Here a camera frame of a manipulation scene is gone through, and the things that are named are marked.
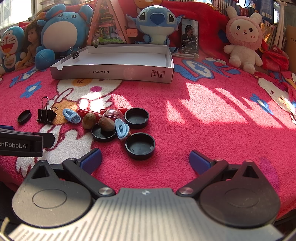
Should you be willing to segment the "large black binder clip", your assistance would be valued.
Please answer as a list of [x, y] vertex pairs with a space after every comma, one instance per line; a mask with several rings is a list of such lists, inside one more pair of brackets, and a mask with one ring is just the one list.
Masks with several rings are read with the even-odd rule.
[[48, 109], [49, 98], [44, 96], [41, 99], [42, 108], [38, 109], [37, 122], [52, 125], [57, 114], [52, 109]]

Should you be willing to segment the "black oval cap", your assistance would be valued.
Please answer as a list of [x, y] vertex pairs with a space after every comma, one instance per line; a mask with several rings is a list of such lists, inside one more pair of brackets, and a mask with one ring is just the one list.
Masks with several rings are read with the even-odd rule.
[[17, 122], [20, 125], [23, 125], [24, 123], [26, 123], [32, 116], [32, 113], [29, 109], [23, 111], [20, 113], [20, 115], [18, 116]]

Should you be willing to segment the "light blue plastic clip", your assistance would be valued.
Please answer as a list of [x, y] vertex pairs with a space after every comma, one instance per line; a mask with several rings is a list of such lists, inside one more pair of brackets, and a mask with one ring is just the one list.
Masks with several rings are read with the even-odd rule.
[[79, 114], [72, 109], [65, 108], [62, 111], [64, 118], [74, 124], [78, 124], [81, 121]]
[[124, 140], [130, 135], [130, 127], [122, 119], [115, 120], [116, 133], [119, 140]]

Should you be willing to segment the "black round cap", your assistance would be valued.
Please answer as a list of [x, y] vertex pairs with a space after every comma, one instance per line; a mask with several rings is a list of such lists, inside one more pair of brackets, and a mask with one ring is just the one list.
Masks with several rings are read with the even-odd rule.
[[147, 133], [133, 133], [125, 141], [127, 154], [134, 160], [146, 160], [154, 154], [156, 141]]
[[141, 129], [149, 122], [149, 113], [143, 108], [130, 108], [125, 112], [125, 121], [131, 129]]
[[99, 124], [95, 124], [91, 129], [93, 138], [99, 142], [105, 143], [113, 140], [116, 137], [116, 129], [112, 131], [104, 131]]

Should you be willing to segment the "red plastic piece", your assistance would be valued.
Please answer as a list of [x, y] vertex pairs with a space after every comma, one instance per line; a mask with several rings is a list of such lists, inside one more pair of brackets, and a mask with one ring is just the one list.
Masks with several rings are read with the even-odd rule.
[[122, 114], [125, 114], [126, 111], [128, 111], [128, 108], [105, 108], [105, 109], [101, 109], [100, 110], [100, 114], [103, 115], [106, 112], [110, 113], [110, 112], [118, 112], [120, 111]]
[[102, 115], [100, 113], [97, 113], [97, 112], [91, 111], [91, 110], [87, 110], [87, 109], [78, 109], [77, 113], [81, 118], [84, 118], [84, 116], [88, 113], [92, 113], [95, 115], [96, 121], [98, 121], [102, 117]]

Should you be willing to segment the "brown walnut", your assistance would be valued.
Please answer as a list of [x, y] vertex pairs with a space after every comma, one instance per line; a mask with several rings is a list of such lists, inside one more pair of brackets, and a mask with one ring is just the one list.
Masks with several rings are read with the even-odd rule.
[[82, 126], [86, 130], [92, 129], [92, 127], [97, 123], [96, 115], [93, 113], [87, 113], [82, 119]]
[[99, 127], [105, 132], [112, 132], [115, 130], [115, 122], [108, 117], [101, 117], [98, 121]]

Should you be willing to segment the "clear plastic dome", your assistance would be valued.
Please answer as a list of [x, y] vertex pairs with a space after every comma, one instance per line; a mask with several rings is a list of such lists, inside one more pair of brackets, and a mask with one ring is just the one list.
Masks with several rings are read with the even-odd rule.
[[125, 119], [123, 113], [119, 109], [116, 109], [116, 108], [107, 109], [104, 112], [103, 116], [106, 118], [110, 118], [113, 121], [115, 121], [116, 119], [121, 119], [123, 121]]

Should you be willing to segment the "red cartoon blanket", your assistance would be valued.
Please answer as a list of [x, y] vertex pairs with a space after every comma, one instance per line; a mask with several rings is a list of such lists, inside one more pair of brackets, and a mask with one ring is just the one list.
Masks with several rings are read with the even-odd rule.
[[[49, 163], [79, 158], [91, 149], [102, 152], [94, 176], [118, 190], [128, 188], [179, 189], [196, 177], [189, 153], [198, 150], [231, 164], [254, 161], [278, 193], [279, 215], [295, 209], [295, 121], [280, 103], [295, 99], [292, 72], [249, 73], [234, 68], [223, 52], [227, 17], [204, 3], [163, 1], [175, 15], [199, 22], [200, 57], [175, 58], [170, 84], [101, 80], [54, 80], [49, 70], [34, 67], [1, 77], [1, 124], [24, 132], [50, 132], [53, 147], [45, 149]], [[42, 97], [57, 114], [52, 125], [37, 122]], [[132, 160], [118, 139], [100, 143], [81, 124], [64, 119], [62, 110], [144, 108], [149, 123], [143, 132], [156, 141], [153, 156]], [[21, 112], [31, 118], [20, 125]]]

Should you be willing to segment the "black binder clip on box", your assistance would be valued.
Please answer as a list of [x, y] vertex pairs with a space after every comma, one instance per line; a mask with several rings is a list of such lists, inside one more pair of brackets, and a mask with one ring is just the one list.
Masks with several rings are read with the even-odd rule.
[[70, 47], [70, 51], [73, 57], [73, 60], [76, 59], [79, 56], [80, 53], [80, 47], [78, 47], [77, 49], [74, 49], [73, 47]]

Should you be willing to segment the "brown haired doll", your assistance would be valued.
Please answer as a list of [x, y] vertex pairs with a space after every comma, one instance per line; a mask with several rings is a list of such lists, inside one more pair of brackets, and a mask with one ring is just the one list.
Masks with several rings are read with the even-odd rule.
[[16, 63], [15, 70], [26, 69], [35, 63], [36, 49], [41, 45], [42, 31], [42, 26], [39, 26], [37, 21], [32, 21], [26, 27], [23, 41], [23, 49], [26, 51], [26, 56]]

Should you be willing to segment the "Doraemon plush toy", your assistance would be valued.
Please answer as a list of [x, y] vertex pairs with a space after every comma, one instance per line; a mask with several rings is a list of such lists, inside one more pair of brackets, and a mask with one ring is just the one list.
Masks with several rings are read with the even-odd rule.
[[1, 75], [15, 70], [15, 65], [26, 53], [23, 49], [25, 32], [21, 27], [8, 28], [1, 36]]

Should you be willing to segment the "round blue plush toy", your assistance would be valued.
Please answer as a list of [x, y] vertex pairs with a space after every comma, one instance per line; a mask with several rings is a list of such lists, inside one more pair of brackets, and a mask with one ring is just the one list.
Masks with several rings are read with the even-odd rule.
[[93, 13], [93, 8], [87, 4], [81, 6], [78, 12], [66, 11], [64, 4], [57, 4], [46, 12], [44, 19], [37, 20], [42, 31], [41, 45], [36, 49], [36, 68], [49, 68], [57, 58], [82, 47], [88, 37]]

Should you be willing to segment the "white cardboard box tray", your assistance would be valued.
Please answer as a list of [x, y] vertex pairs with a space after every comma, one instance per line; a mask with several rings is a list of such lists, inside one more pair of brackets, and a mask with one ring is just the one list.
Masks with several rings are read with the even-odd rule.
[[165, 45], [110, 44], [87, 46], [50, 67], [54, 79], [118, 79], [171, 83], [174, 62]]

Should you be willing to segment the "pink triangular toy house box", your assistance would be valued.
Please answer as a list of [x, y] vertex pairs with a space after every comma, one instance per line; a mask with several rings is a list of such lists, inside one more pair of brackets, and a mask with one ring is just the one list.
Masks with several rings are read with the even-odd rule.
[[118, 1], [97, 1], [87, 45], [128, 44], [127, 21]]

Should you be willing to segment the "smartphone with screen on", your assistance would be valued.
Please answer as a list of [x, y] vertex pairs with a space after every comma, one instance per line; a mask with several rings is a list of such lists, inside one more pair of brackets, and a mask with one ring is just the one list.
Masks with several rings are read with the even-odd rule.
[[199, 24], [196, 20], [181, 21], [181, 51], [184, 54], [198, 54], [199, 52]]

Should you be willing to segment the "pink bunny plush toy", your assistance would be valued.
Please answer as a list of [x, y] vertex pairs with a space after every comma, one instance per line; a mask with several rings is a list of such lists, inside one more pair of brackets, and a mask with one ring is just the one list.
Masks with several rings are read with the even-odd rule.
[[250, 17], [239, 16], [232, 6], [228, 6], [226, 12], [229, 16], [226, 37], [230, 44], [224, 47], [224, 52], [230, 55], [229, 63], [232, 66], [254, 74], [255, 66], [262, 66], [262, 59], [256, 53], [262, 44], [259, 26], [262, 16], [259, 13], [253, 13]]

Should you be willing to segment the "brown cardboard box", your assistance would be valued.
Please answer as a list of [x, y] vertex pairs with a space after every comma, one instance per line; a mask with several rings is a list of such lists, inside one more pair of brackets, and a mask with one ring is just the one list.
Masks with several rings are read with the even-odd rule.
[[296, 27], [287, 25], [285, 37], [287, 41], [286, 41], [284, 50], [289, 57], [289, 70], [295, 74], [296, 72]]

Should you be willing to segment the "Stitch plush toy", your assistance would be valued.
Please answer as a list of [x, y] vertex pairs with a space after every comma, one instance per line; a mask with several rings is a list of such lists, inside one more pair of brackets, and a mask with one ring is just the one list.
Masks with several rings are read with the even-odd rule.
[[136, 28], [144, 34], [143, 42], [138, 44], [170, 45], [168, 38], [178, 30], [184, 15], [175, 15], [164, 6], [148, 6], [136, 18], [126, 15], [126, 18], [135, 23]]

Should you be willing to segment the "row of books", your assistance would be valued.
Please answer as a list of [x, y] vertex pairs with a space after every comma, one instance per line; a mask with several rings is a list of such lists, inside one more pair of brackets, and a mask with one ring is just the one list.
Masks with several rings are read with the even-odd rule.
[[232, 6], [236, 11], [237, 15], [239, 16], [251, 16], [255, 13], [255, 9], [248, 6], [246, 8], [241, 7], [238, 5], [238, 1], [231, 1], [231, 0], [213, 0], [211, 1], [212, 6], [218, 10], [220, 13], [227, 15], [226, 8], [228, 6]]

